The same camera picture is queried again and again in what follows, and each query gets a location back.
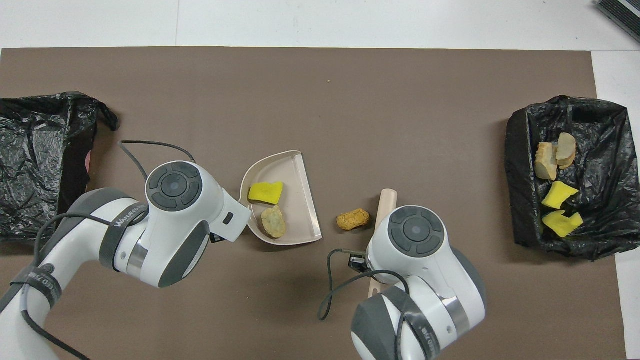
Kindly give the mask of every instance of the brown mat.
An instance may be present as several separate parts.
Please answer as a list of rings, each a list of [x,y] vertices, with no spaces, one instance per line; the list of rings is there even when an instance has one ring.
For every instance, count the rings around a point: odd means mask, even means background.
[[[78,90],[122,127],[103,131],[92,187],[143,199],[117,139],[191,151],[232,195],[246,170],[302,151],[324,238],[262,243],[248,230],[210,246],[184,281],[157,290],[98,263],[83,266],[47,328],[96,359],[356,359],[349,335],[363,280],[325,322],[326,255],[364,250],[373,230],[343,233],[342,212],[373,215],[383,188],[427,206],[484,277],[488,315],[442,359],[625,357],[614,258],[596,263],[513,243],[502,165],[506,119],[559,94],[596,97],[589,53],[384,49],[4,49],[0,96]],[[132,146],[146,168],[179,153]],[[27,257],[0,259],[0,282]],[[346,257],[335,278],[354,275]]]

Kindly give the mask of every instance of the white table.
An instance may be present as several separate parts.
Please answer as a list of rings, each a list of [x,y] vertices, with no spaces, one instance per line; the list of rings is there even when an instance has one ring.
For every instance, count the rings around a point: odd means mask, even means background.
[[[640,43],[589,0],[0,0],[7,47],[282,46],[592,51],[598,97],[640,143]],[[640,358],[640,249],[616,255],[627,357]]]

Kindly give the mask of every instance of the wooden stick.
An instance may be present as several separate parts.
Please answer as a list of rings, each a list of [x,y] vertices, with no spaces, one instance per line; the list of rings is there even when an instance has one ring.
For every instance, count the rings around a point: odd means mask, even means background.
[[[382,219],[387,217],[391,211],[395,210],[398,200],[398,193],[392,189],[383,189],[380,193],[380,203],[378,204],[378,214],[376,215],[376,230],[380,226]],[[381,284],[375,281],[373,278],[369,281],[369,296],[379,293],[381,290]]]

